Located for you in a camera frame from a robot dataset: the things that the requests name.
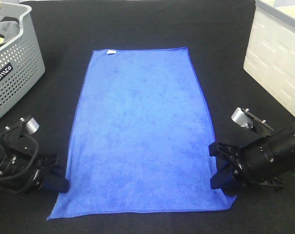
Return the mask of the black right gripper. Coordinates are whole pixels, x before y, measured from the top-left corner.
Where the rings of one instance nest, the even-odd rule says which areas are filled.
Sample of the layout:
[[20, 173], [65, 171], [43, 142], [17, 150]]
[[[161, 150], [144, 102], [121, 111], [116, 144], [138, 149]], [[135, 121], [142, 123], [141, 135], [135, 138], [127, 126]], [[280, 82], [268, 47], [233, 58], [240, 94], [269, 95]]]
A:
[[[237, 146], [214, 142], [209, 145], [209, 155], [231, 161], [235, 158]], [[272, 188], [276, 191], [284, 189], [282, 179], [274, 169], [275, 156], [268, 138], [260, 138], [240, 148], [240, 167], [217, 172], [210, 179], [211, 189], [225, 189], [235, 185], [235, 179], [241, 185], [256, 188]]]

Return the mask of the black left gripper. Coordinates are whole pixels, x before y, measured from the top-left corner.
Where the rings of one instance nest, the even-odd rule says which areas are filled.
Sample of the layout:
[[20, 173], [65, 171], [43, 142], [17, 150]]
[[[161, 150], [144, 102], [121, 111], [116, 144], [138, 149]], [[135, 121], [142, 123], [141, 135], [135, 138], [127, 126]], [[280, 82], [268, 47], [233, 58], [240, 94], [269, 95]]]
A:
[[[57, 154], [38, 154], [38, 143], [22, 152], [9, 148], [7, 155], [0, 145], [0, 193], [27, 194], [43, 191], [67, 193], [70, 182], [57, 166]], [[49, 171], [43, 178], [41, 170]]]

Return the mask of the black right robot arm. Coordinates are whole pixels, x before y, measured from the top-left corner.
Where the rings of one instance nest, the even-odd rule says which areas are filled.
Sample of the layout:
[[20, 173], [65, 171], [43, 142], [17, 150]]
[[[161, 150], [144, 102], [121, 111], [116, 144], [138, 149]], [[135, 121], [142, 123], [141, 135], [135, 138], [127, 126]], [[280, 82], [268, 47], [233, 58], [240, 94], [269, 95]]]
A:
[[295, 122], [277, 132], [262, 132], [243, 146], [214, 142], [209, 154], [224, 162], [210, 179], [212, 189], [242, 185], [283, 189], [280, 175], [295, 169]]

